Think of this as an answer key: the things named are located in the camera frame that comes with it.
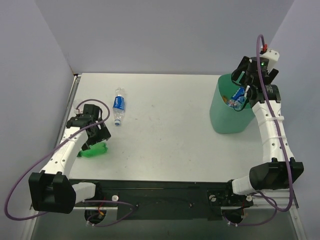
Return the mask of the Pepsi bottle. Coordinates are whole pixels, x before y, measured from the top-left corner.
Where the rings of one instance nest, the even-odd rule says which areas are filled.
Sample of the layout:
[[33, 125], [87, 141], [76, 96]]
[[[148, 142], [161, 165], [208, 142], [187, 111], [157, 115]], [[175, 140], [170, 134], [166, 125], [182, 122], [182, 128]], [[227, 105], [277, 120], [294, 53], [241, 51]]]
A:
[[119, 87], [115, 90], [115, 98], [112, 107], [114, 125], [116, 127], [119, 127], [122, 124], [122, 120], [125, 116], [125, 108], [125, 90]]
[[244, 95], [245, 89], [243, 87], [240, 87], [228, 100], [227, 105], [231, 108], [240, 109], [246, 100]]

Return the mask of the orange juice bottle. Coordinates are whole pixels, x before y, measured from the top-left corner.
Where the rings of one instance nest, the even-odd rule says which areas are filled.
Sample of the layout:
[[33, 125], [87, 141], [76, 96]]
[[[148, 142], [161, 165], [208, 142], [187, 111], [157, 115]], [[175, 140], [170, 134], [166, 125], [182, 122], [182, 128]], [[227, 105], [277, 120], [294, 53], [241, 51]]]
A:
[[222, 96], [222, 100], [227, 103], [228, 102], [228, 98], [226, 96]]

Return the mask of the green plastic bottle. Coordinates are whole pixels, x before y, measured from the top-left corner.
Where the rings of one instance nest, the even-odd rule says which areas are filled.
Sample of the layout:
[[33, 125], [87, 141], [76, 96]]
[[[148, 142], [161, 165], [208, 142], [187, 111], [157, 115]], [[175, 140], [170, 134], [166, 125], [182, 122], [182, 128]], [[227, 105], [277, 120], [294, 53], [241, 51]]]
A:
[[78, 158], [94, 158], [108, 152], [108, 147], [105, 142], [99, 142], [90, 146], [90, 149], [81, 150], [77, 157]]

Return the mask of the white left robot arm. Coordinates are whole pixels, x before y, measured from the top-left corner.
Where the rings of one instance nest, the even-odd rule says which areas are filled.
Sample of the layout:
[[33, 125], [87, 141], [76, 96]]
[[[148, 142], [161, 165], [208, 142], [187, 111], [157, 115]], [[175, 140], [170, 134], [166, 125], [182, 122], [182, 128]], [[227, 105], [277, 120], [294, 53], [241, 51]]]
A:
[[111, 134], [102, 119], [102, 109], [85, 104], [83, 111], [66, 123], [59, 147], [39, 173], [28, 179], [32, 206], [39, 212], [69, 214], [77, 203], [87, 201], [99, 205], [103, 193], [96, 184], [80, 182], [72, 184], [70, 172], [76, 158], [95, 157], [107, 151], [106, 141]]

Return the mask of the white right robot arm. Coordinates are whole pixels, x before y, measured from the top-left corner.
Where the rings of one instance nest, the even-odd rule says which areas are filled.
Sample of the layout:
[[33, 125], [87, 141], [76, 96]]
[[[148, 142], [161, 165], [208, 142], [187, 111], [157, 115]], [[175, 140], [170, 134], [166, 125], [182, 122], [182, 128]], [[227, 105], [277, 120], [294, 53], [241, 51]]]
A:
[[258, 123], [262, 141], [262, 163], [252, 167], [248, 176], [232, 181], [232, 187], [223, 192], [224, 201], [236, 204], [242, 195], [261, 190], [288, 189], [303, 173], [302, 162], [296, 161], [284, 131], [281, 96], [272, 84], [278, 70], [268, 70], [269, 59], [244, 56], [231, 80], [245, 89], [246, 103], [250, 105]]

